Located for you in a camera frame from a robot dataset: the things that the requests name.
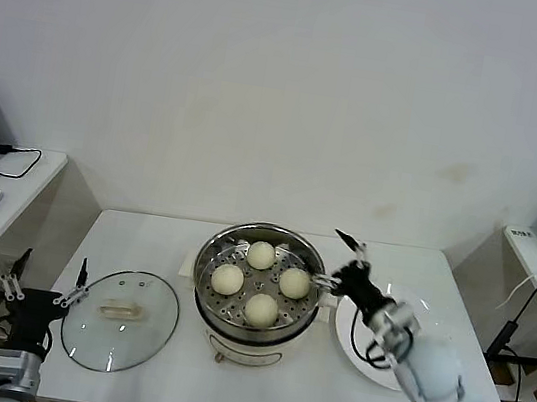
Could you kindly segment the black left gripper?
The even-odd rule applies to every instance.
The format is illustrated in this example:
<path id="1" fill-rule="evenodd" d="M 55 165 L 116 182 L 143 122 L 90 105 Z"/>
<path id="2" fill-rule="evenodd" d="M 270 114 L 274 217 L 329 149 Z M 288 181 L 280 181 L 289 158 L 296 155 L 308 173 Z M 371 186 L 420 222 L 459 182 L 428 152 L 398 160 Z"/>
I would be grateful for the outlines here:
<path id="1" fill-rule="evenodd" d="M 26 250 L 9 271 L 0 275 L 4 298 L 11 300 L 6 303 L 10 330 L 2 347 L 46 356 L 54 341 L 49 329 L 51 323 L 67 316 L 69 307 L 88 293 L 88 259 L 83 259 L 75 286 L 66 293 L 22 290 L 20 278 L 32 251 Z"/>

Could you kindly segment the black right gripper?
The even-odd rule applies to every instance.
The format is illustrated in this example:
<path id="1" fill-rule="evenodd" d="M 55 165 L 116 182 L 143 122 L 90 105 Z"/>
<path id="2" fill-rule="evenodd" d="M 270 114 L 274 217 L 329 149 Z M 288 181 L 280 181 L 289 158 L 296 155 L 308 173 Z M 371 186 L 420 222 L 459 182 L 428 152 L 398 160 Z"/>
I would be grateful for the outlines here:
<path id="1" fill-rule="evenodd" d="M 338 237 L 354 253 L 355 258 L 339 268 L 334 276 L 314 274 L 310 281 L 319 291 L 331 292 L 334 296 L 346 296 L 356 305 L 364 322 L 370 322 L 377 312 L 393 303 L 391 297 L 370 280 L 371 265 L 367 259 L 367 246 L 348 233 L 335 229 Z"/>

